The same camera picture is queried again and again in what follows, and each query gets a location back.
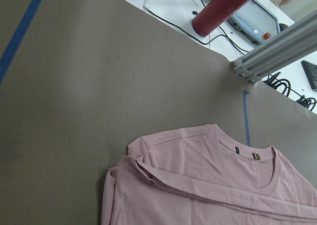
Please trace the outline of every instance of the red pole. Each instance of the red pole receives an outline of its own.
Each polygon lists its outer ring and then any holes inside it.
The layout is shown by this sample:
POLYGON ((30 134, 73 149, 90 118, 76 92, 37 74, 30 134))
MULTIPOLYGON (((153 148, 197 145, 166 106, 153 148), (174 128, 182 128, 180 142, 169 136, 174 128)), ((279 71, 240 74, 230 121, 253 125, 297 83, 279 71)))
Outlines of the red pole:
POLYGON ((207 36, 249 0, 212 0, 195 18, 192 25, 200 36, 207 36))

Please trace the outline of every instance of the red button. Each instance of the red button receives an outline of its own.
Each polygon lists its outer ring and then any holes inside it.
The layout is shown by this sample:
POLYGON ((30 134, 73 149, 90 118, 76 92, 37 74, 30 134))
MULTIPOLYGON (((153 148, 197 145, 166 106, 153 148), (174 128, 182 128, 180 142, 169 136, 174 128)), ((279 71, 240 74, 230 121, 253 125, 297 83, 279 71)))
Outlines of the red button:
POLYGON ((269 38, 271 38, 271 37, 272 37, 272 35, 270 33, 265 33, 265 34, 262 35, 262 38, 263 38, 264 41, 269 39, 269 38))

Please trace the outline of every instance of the blue tape strip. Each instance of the blue tape strip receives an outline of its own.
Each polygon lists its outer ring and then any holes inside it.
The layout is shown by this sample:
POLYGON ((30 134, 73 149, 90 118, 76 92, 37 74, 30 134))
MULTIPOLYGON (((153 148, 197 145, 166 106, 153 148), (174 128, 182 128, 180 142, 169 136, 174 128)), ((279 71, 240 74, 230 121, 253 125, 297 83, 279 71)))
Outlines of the blue tape strip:
POLYGON ((42 0, 32 0, 0 58, 0 84, 42 0))
POLYGON ((248 113, 247 113, 247 94, 248 93, 249 92, 246 90, 243 91, 243 115, 244 115, 244 127, 246 129, 247 146, 251 147, 248 113))

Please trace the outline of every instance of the keyboard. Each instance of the keyboard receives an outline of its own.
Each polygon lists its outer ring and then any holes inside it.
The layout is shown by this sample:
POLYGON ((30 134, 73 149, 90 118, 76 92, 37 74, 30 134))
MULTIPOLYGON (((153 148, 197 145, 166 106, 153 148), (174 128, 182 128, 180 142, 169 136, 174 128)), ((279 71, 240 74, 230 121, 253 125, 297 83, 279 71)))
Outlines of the keyboard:
POLYGON ((317 65, 303 60, 302 66, 312 90, 317 90, 317 65))

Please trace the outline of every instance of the clothing tag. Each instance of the clothing tag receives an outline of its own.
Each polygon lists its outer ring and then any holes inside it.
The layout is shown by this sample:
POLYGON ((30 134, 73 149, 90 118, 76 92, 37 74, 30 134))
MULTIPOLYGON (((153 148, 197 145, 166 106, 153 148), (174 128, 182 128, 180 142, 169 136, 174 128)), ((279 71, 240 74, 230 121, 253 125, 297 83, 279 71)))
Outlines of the clothing tag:
POLYGON ((254 160, 260 160, 260 155, 252 153, 254 160))

